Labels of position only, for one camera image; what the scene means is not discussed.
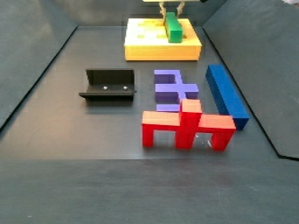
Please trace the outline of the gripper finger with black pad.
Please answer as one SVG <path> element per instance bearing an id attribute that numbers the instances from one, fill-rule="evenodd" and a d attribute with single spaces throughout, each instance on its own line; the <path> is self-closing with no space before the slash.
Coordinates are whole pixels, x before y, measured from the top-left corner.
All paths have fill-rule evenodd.
<path id="1" fill-rule="evenodd" d="M 160 14 L 162 15 L 162 19 L 164 19 L 164 17 L 165 17 L 164 2 L 158 2 L 158 7 L 160 7 Z"/>

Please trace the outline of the gripper finger metal plate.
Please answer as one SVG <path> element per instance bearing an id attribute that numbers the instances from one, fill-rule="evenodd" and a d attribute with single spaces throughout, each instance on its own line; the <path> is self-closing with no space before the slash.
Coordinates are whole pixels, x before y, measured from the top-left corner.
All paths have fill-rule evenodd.
<path id="1" fill-rule="evenodd" d="M 182 13 L 184 1 L 180 1 L 178 6 L 176 7 L 176 14 Z"/>

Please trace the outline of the pale gripper body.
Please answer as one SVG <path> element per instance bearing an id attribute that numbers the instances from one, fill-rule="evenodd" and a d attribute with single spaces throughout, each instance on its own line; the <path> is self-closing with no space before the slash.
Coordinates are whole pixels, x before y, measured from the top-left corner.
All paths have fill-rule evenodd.
<path id="1" fill-rule="evenodd" d="M 153 2 L 198 2 L 200 0 L 142 0 L 142 2 L 153 3 Z"/>

